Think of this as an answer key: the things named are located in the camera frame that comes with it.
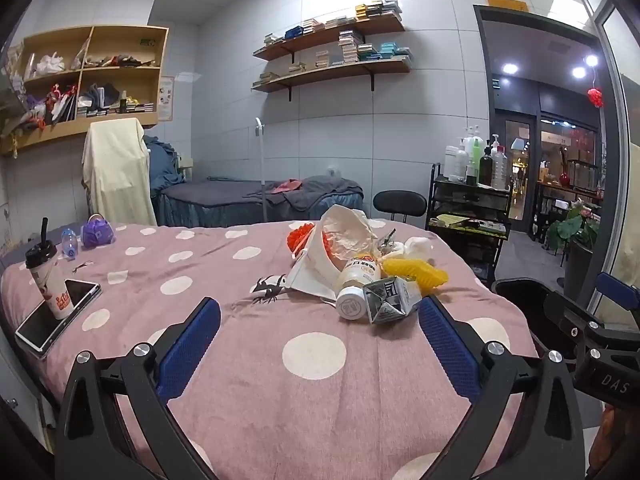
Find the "white pump bottle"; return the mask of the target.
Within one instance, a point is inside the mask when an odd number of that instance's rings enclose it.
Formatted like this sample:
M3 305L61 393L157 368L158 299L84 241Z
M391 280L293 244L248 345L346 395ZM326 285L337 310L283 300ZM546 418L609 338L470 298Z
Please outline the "white pump bottle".
M449 180L461 181L465 177L466 151L464 146L447 145L442 174Z

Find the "dark blue massage bed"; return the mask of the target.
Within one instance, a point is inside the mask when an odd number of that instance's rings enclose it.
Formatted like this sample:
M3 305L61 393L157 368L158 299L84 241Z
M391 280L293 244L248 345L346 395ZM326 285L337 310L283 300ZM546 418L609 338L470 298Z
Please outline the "dark blue massage bed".
M270 193L280 182L207 178L165 188L152 199L161 226L228 228L285 220L318 220L330 207L363 206L363 189L342 177L313 176L294 192Z

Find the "milk tea cup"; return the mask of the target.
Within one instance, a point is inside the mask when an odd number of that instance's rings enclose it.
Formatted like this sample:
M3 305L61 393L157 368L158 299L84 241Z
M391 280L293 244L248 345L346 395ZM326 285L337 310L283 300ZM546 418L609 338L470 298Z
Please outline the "milk tea cup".
M42 219L40 239L26 252L25 264L54 318L64 320L73 311L74 305L58 267L58 248L48 239L48 222L47 217Z

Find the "purple mask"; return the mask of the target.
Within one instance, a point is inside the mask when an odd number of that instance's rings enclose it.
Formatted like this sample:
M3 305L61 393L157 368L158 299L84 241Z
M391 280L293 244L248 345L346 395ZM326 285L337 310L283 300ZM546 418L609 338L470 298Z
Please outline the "purple mask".
M115 231L102 214L92 214L80 229L81 245L87 249L111 245Z

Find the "white paper bag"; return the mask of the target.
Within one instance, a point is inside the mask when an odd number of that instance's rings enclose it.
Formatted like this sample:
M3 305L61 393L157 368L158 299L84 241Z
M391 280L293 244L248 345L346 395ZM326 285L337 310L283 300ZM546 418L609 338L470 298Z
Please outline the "white paper bag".
M369 219L361 210L334 205L311 230L286 277L286 287L334 301L344 267L362 255L375 259L381 255Z

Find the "red cloth on bed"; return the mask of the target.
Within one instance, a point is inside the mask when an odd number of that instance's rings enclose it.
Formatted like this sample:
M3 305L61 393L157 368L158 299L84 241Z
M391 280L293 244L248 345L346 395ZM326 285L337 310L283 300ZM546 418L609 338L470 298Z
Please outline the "red cloth on bed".
M278 183L273 188L270 188L270 193L273 195L291 193L299 190L303 186L303 181L298 179L288 179Z

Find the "clear green snack wrapper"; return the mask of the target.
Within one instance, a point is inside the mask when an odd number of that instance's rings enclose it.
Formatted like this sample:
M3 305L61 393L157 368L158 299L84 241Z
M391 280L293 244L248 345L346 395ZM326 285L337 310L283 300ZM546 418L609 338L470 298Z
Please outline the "clear green snack wrapper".
M392 229L384 237L378 240L378 251L382 256L398 251L398 248L396 247L395 234L396 229Z

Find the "brown trash bin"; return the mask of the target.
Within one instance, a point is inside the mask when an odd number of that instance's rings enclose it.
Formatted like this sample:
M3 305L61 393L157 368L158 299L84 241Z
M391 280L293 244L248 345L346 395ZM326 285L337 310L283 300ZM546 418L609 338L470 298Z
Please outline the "brown trash bin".
M559 297L562 307L574 304L574 301L562 292L557 292L533 278L503 278L494 281L490 290L512 302L528 322L544 320L547 317L544 305L549 296Z

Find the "lower wooden wall shelf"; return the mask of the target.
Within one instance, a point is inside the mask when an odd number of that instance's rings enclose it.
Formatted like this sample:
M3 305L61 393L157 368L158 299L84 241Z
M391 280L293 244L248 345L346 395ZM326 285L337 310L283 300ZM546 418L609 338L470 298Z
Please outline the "lower wooden wall shelf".
M375 79L378 75L408 74L411 72L411 60L408 56L393 56L384 60L373 60L358 63L347 63L314 70L303 70L299 73L271 78L252 85L252 90L272 93L280 90L288 92L288 100L292 101L294 87L316 84L317 82L364 77L369 79L369 88L375 92Z

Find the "red hanging ornament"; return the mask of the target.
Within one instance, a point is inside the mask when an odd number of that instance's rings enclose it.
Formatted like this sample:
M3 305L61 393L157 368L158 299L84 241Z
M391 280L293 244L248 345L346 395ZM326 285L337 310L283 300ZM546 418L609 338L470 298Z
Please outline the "red hanging ornament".
M596 87L592 87L587 91L587 96L588 96L588 100L589 102L595 107L595 108L602 108L604 101L603 101L603 94L602 91L599 88Z

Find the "orange peel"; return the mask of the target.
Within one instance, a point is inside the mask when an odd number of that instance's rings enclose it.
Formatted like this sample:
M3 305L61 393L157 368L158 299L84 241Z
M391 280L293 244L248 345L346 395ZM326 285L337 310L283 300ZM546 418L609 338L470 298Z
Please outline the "orange peel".
M288 234L286 246L288 246L288 249L293 256L297 256L306 247L307 240L313 230L313 223L304 223Z

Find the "wooden wall cabinet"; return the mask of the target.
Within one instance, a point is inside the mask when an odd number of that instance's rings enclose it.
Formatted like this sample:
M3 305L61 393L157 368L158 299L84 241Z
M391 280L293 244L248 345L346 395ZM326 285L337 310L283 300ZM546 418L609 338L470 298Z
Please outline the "wooden wall cabinet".
M85 25L10 47L4 73L17 103L1 113L1 153L79 136L102 120L132 116L145 128L156 125L168 32Z

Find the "white plastic bottle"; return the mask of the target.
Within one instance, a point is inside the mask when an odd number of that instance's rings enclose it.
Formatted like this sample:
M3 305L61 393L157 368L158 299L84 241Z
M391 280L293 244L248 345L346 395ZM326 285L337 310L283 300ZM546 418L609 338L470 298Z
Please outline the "white plastic bottle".
M364 288L382 276L378 259L371 255L356 255L345 264L336 285L335 309L342 318L360 320L367 313Z

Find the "yellow plastic wrapper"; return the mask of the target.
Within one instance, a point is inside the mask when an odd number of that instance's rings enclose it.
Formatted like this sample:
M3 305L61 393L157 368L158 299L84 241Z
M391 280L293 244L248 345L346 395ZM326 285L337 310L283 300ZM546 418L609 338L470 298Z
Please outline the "yellow plastic wrapper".
M431 295L449 281L444 270L435 268L422 259L389 258L382 261L382 270L388 276L397 276L415 282L423 297Z

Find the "white tissue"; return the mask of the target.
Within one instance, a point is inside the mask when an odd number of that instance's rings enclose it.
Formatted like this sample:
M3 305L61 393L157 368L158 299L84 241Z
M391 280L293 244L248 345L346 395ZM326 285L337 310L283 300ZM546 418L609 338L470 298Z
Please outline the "white tissue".
M433 262L434 246L432 241L425 236L413 236L404 243L402 254L406 259L423 260Z

